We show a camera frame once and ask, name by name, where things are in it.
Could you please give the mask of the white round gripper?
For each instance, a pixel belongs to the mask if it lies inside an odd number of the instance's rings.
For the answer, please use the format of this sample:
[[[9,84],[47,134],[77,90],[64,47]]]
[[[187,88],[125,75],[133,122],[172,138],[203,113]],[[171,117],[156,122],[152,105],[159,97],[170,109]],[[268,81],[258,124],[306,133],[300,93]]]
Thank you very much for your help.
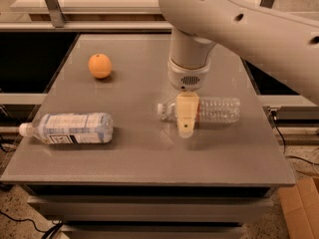
[[[186,69],[177,65],[172,59],[167,62],[167,75],[171,85],[182,91],[176,97],[175,103],[178,134],[182,138],[193,135],[199,104],[199,96],[195,91],[203,86],[209,69],[210,64],[199,69]]]

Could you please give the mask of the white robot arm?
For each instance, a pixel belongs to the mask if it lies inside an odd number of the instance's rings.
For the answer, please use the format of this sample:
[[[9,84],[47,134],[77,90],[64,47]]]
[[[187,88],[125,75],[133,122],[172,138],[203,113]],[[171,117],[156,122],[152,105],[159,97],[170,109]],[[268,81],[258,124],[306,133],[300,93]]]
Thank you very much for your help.
[[[159,0],[172,25],[168,78],[179,90],[181,137],[192,136],[199,97],[217,44],[319,104],[319,22],[244,0]]]

